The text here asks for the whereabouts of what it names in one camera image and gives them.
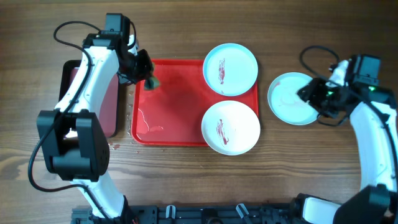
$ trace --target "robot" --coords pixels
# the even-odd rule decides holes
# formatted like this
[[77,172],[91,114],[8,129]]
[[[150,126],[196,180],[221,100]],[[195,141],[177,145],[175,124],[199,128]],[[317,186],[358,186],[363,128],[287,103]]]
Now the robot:
[[[70,23],[82,23],[99,32],[88,34],[83,47],[59,40],[57,31]],[[130,25],[134,35],[129,36]],[[97,119],[105,91],[115,73],[120,83],[144,81],[155,87],[153,66],[145,50],[138,50],[134,24],[122,14],[107,14],[104,30],[85,22],[67,22],[54,38],[83,52],[78,73],[66,95],[52,111],[37,118],[40,141],[30,158],[28,175],[33,187],[44,192],[78,187],[91,208],[74,209],[71,223],[206,224],[206,223],[398,223],[396,101],[391,90],[378,86],[380,59],[354,55],[339,63],[337,55],[321,46],[300,54],[302,65],[314,78],[297,94],[319,112],[318,122],[337,126],[349,118],[354,128],[361,163],[361,190],[344,204],[299,194],[290,203],[236,207],[132,206],[117,190],[107,168],[109,146]],[[313,71],[303,60],[306,51],[323,49],[336,56],[331,78]],[[336,124],[324,118],[336,119]],[[66,138],[69,132],[77,138]],[[71,185],[57,189],[38,186],[32,176],[34,158],[42,147],[45,165]]]

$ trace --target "dark red tray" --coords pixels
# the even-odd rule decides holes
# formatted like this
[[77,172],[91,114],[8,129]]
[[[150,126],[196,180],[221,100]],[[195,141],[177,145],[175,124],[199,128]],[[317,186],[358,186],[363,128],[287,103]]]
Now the dark red tray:
[[207,109],[224,100],[248,105],[259,115],[257,82],[240,96],[214,92],[203,78],[203,60],[155,59],[156,90],[136,85],[132,109],[131,136],[141,144],[207,146],[201,134],[201,120]]

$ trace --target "black cable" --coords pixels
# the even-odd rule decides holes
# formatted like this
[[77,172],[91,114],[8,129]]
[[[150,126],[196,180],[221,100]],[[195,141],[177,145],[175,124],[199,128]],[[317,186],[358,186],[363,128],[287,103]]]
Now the black cable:
[[75,45],[75,44],[71,44],[71,43],[62,41],[62,40],[58,39],[58,37],[57,37],[57,32],[58,32],[58,30],[61,29],[61,28],[64,27],[64,26],[68,25],[68,24],[84,24],[84,25],[88,25],[88,26],[90,26],[90,27],[92,27],[92,28],[94,28],[94,29],[96,29],[96,30],[98,30],[98,31],[101,31],[98,27],[96,27],[96,26],[94,26],[94,25],[92,25],[92,24],[89,24],[89,23],[87,23],[87,22],[82,22],[82,21],[69,21],[69,22],[64,22],[63,24],[59,25],[59,26],[54,30],[53,37],[54,37],[54,39],[55,39],[57,42],[59,42],[59,43],[61,43],[61,44],[65,44],[65,45],[67,45],[67,46],[74,47],[74,48],[76,48],[76,49],[78,49],[78,50],[81,50],[81,51],[86,55],[87,60],[88,60],[88,63],[87,63],[87,72],[86,72],[86,75],[85,75],[85,77],[83,78],[83,80],[82,80],[82,82],[81,82],[79,88],[77,89],[75,96],[73,96],[73,98],[71,99],[69,105],[65,108],[65,110],[63,111],[63,113],[53,122],[53,124],[49,127],[49,129],[45,132],[45,134],[42,136],[42,138],[40,138],[40,140],[39,140],[38,143],[36,144],[36,147],[34,148],[34,150],[33,150],[33,152],[32,152],[32,155],[31,155],[31,157],[30,157],[30,160],[29,160],[28,171],[27,171],[27,173],[28,173],[28,178],[29,178],[30,184],[32,184],[32,186],[33,186],[35,189],[37,189],[37,190],[39,190],[39,191],[43,191],[43,192],[58,192],[58,191],[61,191],[61,190],[66,190],[66,189],[70,189],[70,188],[74,188],[74,187],[81,187],[81,188],[84,189],[84,191],[88,194],[88,196],[90,197],[90,199],[93,201],[93,203],[95,204],[95,206],[97,207],[97,209],[101,212],[101,214],[105,217],[105,219],[109,220],[109,217],[108,217],[107,214],[104,212],[103,208],[99,205],[99,203],[96,201],[96,199],[94,198],[94,195],[90,192],[90,190],[89,190],[89,188],[88,188],[87,186],[85,186],[85,185],[83,185],[83,184],[71,184],[71,185],[64,186],[64,187],[58,187],[58,188],[55,188],[55,189],[46,189],[46,188],[44,188],[44,187],[41,187],[41,186],[37,185],[36,182],[35,182],[35,180],[33,179],[33,163],[34,163],[34,161],[35,161],[37,152],[39,151],[40,147],[43,145],[43,142],[45,141],[45,139],[49,136],[49,134],[51,133],[51,131],[54,129],[54,127],[56,127],[56,126],[59,124],[59,122],[62,120],[62,118],[65,117],[66,113],[67,113],[67,112],[72,108],[72,106],[76,103],[76,100],[78,99],[78,97],[79,97],[81,91],[83,90],[84,85],[85,85],[85,83],[87,82],[87,79],[88,79],[88,77],[90,76],[90,72],[91,72],[92,60],[91,60],[91,57],[90,57],[89,53],[88,53],[85,49],[83,49],[82,47],[79,47],[79,46],[77,46],[77,45]]
[[129,49],[129,50],[130,50],[130,49],[132,49],[132,48],[135,46],[136,42],[137,42],[137,32],[136,32],[136,27],[135,27],[134,23],[133,23],[133,22],[131,22],[131,21],[130,21],[130,24],[131,24],[131,26],[132,26],[132,29],[133,29],[133,31],[134,31],[134,40],[132,41],[132,44],[131,44],[131,45],[129,45],[129,47],[128,47],[128,49]]
[[[303,56],[304,54],[311,50],[311,49],[321,49],[321,50],[326,50],[327,52],[331,53],[332,55],[334,55],[337,59],[337,63],[340,61],[338,55],[328,49],[327,47],[324,46],[319,46],[319,45],[314,45],[314,46],[309,46],[307,48],[305,48],[303,51],[301,51],[300,53],[300,63],[303,65],[304,68],[306,68],[308,71],[312,72],[314,75],[316,75],[318,78],[321,78],[322,80],[326,81],[326,82],[330,82],[340,88],[344,88],[345,86],[340,85],[337,82],[334,82],[333,80],[330,80],[329,78],[319,74],[318,72],[314,71],[312,68],[310,68],[303,60]],[[396,184],[397,184],[397,188],[398,188],[398,158],[397,158],[397,152],[396,152],[396,147],[394,145],[394,140],[392,138],[392,134],[390,132],[389,129],[389,125],[387,124],[387,116],[385,116],[384,114],[382,114],[369,100],[365,99],[363,96],[357,94],[356,92],[354,92],[353,90],[346,88],[348,90],[348,93],[352,94],[353,96],[357,97],[357,99],[359,99],[360,101],[362,101],[363,103],[365,103],[368,107],[370,107],[370,109],[377,115],[377,117],[379,117],[379,119],[381,120],[381,122],[383,123],[383,128],[386,130],[386,133],[388,135],[389,138],[389,142],[391,145],[391,149],[392,149],[392,156],[393,156],[393,161],[394,161],[394,170],[395,170],[395,179],[396,179]],[[396,213],[395,213],[396,217],[394,219],[394,223],[398,224],[398,206],[396,209]]]

